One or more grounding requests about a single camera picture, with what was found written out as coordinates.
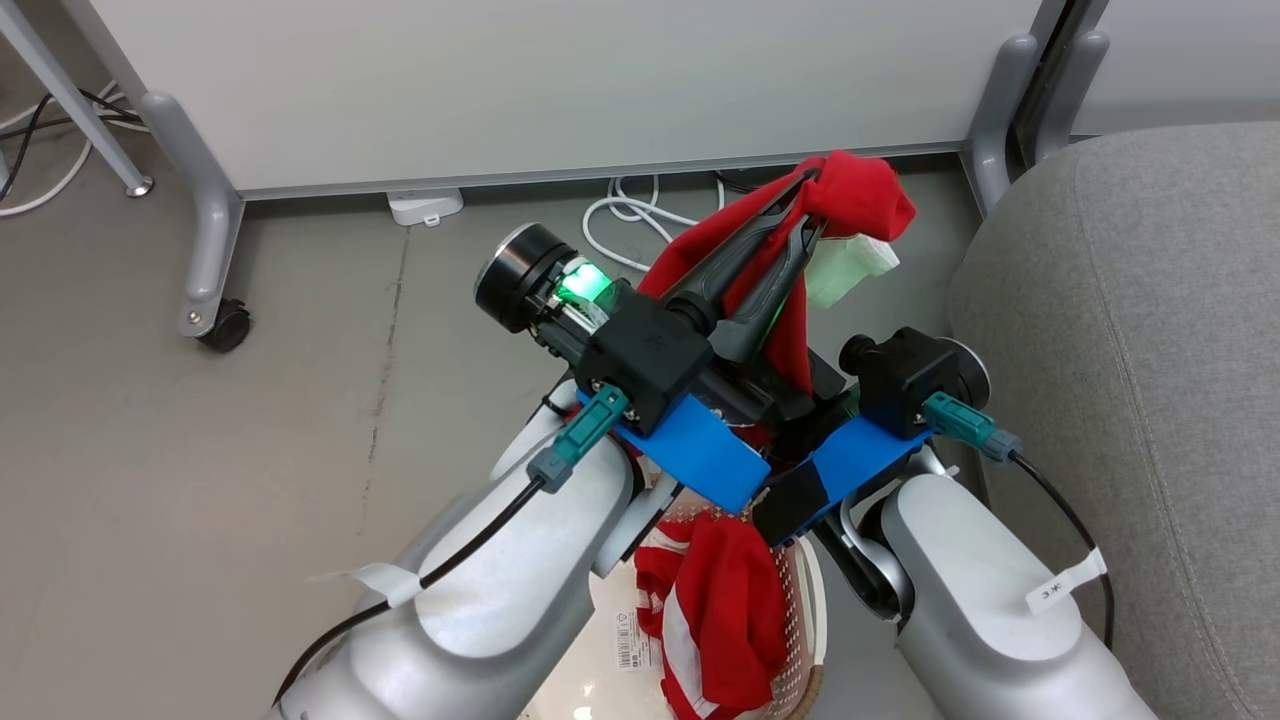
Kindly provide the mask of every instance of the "caster wheel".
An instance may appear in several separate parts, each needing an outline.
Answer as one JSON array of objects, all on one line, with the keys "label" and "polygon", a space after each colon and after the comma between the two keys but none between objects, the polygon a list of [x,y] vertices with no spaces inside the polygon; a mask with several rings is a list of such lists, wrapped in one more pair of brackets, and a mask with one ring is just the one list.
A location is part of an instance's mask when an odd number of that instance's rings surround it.
[{"label": "caster wheel", "polygon": [[218,318],[209,332],[197,337],[201,345],[215,352],[230,352],[248,336],[248,309],[241,300],[223,299],[218,304]]}]

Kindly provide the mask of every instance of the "gray metal leg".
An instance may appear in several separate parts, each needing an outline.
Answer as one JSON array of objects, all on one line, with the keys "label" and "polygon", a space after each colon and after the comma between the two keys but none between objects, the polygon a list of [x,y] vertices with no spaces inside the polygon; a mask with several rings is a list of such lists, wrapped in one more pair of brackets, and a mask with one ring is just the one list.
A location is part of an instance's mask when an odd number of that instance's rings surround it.
[{"label": "gray metal leg", "polygon": [[209,332],[227,282],[244,200],[232,187],[196,126],[169,94],[147,92],[140,111],[169,160],[191,187],[196,201],[196,241],[187,270],[186,297],[178,332],[198,337]]},{"label": "gray metal leg", "polygon": [[13,0],[0,0],[0,35],[9,40],[18,55],[31,65],[40,82],[45,83],[45,87],[58,99],[67,114],[76,120],[81,132],[111,165],[115,174],[120,176],[120,179],[124,181],[125,195],[129,197],[146,195],[151,190],[151,178],[140,173],[129,156],[124,154],[124,149],[111,137],[106,126],[81,96],[76,83],[67,77],[67,72],[54,59],[49,47],[41,42],[35,28],[18,12]]},{"label": "gray metal leg", "polygon": [[969,126],[969,137],[960,151],[969,186],[983,217],[1009,190],[1005,138],[1039,59],[1038,47],[1039,44],[1030,35],[1010,37],[1000,46],[987,87],[978,101],[978,111]]},{"label": "gray metal leg", "polygon": [[1038,114],[1039,124],[1030,137],[1032,164],[1042,161],[1053,152],[1062,150],[1071,141],[1071,126],[1084,104],[1084,95],[1098,73],[1098,65],[1111,47],[1107,33],[1094,29],[1075,40],[1062,58],[1062,70],[1057,82],[1051,85],[1044,95],[1044,108]]}]

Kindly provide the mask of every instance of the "white cable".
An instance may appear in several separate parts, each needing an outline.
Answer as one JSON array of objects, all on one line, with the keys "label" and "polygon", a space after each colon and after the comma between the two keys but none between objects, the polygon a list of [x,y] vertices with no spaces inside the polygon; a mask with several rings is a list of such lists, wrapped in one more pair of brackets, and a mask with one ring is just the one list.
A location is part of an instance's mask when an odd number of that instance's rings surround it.
[{"label": "white cable", "polygon": [[[118,94],[115,94],[113,96],[109,96],[109,97],[106,96],[106,94],[110,92],[113,87],[115,87],[115,81],[114,79],[111,82],[109,82],[106,85],[106,87],[104,87],[102,91],[97,94],[97,96],[105,99],[108,102],[115,102],[116,100],[122,100],[124,97],[123,92],[118,92]],[[54,104],[56,101],[58,101],[56,99],[52,99],[52,100],[49,101],[49,105],[51,105],[51,104]],[[13,127],[13,126],[15,126],[15,124],[26,120],[27,118],[31,117],[32,113],[36,111],[36,108],[37,108],[37,105],[32,105],[31,108],[27,108],[26,110],[23,110],[22,113],[14,115],[13,118],[9,118],[8,120],[0,122],[0,131],[3,131],[5,128],[9,128],[9,127]],[[106,108],[101,108],[97,104],[93,105],[93,111],[99,117],[106,115],[106,114],[113,114],[113,115],[115,114],[114,110],[108,110]],[[125,128],[125,129],[132,129],[132,131],[136,131],[136,132],[151,132],[150,129],[147,129],[145,127],[140,127],[140,126],[134,126],[134,124],[129,124],[129,123],[123,123],[123,122],[119,122],[119,120],[106,120],[106,122],[110,123],[110,124],[113,124],[113,126],[122,127],[122,128]],[[51,187],[49,190],[49,192],[46,192],[46,193],[41,195],[40,197],[32,200],[31,202],[26,202],[23,205],[17,205],[14,208],[0,208],[0,218],[12,218],[14,215],[20,215],[22,213],[27,213],[27,211],[35,210],[36,208],[40,208],[41,205],[44,205],[44,204],[49,202],[50,200],[52,200],[54,197],[56,197],[59,192],[67,190],[67,186],[70,184],[73,179],[76,179],[76,176],[79,174],[81,169],[84,167],[84,163],[88,161],[88,154],[92,150],[93,150],[93,143],[86,140],[84,141],[84,147],[81,149],[79,158],[76,159],[76,164],[72,165],[72,169],[65,176],[63,176],[63,179],[58,181],[58,184],[55,184],[54,187]]]},{"label": "white cable", "polygon": [[[659,218],[663,218],[666,220],[671,220],[672,223],[687,227],[696,225],[700,220],[692,220],[684,215],[677,215],[668,210],[663,210],[662,208],[658,206],[658,176],[653,176],[653,192],[649,193],[648,202],[644,202],[643,200],[636,200],[628,196],[626,192],[623,192],[622,181],[625,179],[626,179],[625,177],[611,178],[609,187],[608,190],[605,190],[604,197],[593,202],[590,206],[588,206],[586,211],[582,213],[582,237],[585,237],[586,242],[591,247],[599,250],[600,254],[604,255],[605,258],[617,260],[618,263],[622,263],[628,268],[635,268],[636,270],[648,273],[649,265],[645,265],[644,263],[639,263],[636,260],[620,255],[609,250],[608,247],[604,247],[603,245],[599,243],[599,241],[595,240],[595,237],[591,234],[591,227],[590,227],[591,215],[595,214],[595,211],[599,210],[600,208],[608,208],[609,211],[613,213],[613,217],[622,220],[623,223],[645,222],[649,224],[649,227],[654,229],[654,232],[662,236],[662,240],[664,240],[667,245],[675,242],[675,238],[671,236],[669,232],[667,232],[667,228],[662,227],[662,224],[653,218],[654,215],[658,215]],[[716,209],[723,210],[724,183],[721,182],[719,178],[716,178],[716,199],[717,199]],[[618,209],[618,205],[634,208],[636,211],[623,213]]]}]

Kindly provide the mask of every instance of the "red and white garment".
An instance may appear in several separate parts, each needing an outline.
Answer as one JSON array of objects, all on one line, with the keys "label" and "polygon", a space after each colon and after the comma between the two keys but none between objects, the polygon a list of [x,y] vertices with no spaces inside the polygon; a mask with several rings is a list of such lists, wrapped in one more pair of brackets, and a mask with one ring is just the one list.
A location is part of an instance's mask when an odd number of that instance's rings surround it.
[{"label": "red and white garment", "polygon": [[677,720],[730,720],[768,705],[787,659],[787,611],[759,532],[709,512],[663,521],[635,566],[636,619],[662,639],[662,691]]}]

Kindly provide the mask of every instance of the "red cloth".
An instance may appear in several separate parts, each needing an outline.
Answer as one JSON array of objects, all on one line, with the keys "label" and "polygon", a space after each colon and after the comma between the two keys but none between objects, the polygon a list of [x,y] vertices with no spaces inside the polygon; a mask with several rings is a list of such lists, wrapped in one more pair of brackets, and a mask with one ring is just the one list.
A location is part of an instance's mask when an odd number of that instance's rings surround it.
[{"label": "red cloth", "polygon": [[[640,281],[640,292],[652,297],[660,296],[751,215],[764,209],[792,177],[809,168],[822,168],[822,174],[817,181],[804,183],[796,210],[769,236],[742,277],[730,288],[724,297],[724,310],[728,314],[737,309],[755,281],[777,259],[786,245],[787,233],[801,214],[826,218],[824,237],[865,233],[884,242],[896,240],[915,218],[915,206],[902,192],[897,174],[888,163],[835,150],[829,158],[809,158],[787,177],[771,182],[681,233]],[[801,275],[764,341],[764,354],[785,380],[801,392],[812,393],[804,297]]]},{"label": "red cloth", "polygon": [[736,518],[663,521],[635,552],[640,628],[662,638],[677,720],[731,720],[773,700],[787,660],[786,596],[760,533]]}]

